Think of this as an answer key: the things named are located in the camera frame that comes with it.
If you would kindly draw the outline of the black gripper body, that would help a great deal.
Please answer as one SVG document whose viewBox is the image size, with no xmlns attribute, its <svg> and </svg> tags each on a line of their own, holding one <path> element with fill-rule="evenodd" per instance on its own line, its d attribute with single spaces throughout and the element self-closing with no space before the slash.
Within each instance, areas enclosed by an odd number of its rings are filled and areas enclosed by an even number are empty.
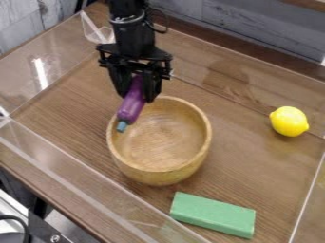
<svg viewBox="0 0 325 243">
<path fill-rule="evenodd" d="M 99 44 L 99 65 L 106 67 L 114 80 L 130 80 L 134 73 L 150 70 L 159 79 L 168 80 L 171 72 L 170 53 L 156 47 L 154 28 L 148 18 L 112 19 L 115 40 Z"/>
</svg>

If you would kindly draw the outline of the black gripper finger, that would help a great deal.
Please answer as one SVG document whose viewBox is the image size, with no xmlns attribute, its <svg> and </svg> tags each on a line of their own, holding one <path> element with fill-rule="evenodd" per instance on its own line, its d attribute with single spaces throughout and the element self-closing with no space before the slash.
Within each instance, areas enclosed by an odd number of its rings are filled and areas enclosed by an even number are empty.
<svg viewBox="0 0 325 243">
<path fill-rule="evenodd" d="M 124 98 L 131 87 L 132 72 L 123 66 L 111 66 L 108 71 L 115 91 Z"/>
<path fill-rule="evenodd" d="M 144 70 L 143 79 L 143 98 L 147 103 L 151 103 L 162 92 L 162 77 L 154 70 Z"/>
</svg>

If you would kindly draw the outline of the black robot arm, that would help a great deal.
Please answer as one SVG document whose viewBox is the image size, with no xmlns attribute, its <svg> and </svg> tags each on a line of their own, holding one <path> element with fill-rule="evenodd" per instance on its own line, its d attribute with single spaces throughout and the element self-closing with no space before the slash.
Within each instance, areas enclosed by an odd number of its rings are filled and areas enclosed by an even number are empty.
<svg viewBox="0 0 325 243">
<path fill-rule="evenodd" d="M 108 0 L 110 23 L 115 41 L 98 44 L 99 65 L 108 70 L 118 95 L 124 98 L 134 76 L 142 78 L 143 99 L 151 103 L 162 92 L 163 80 L 171 76 L 172 55 L 156 47 L 148 0 Z"/>
</svg>

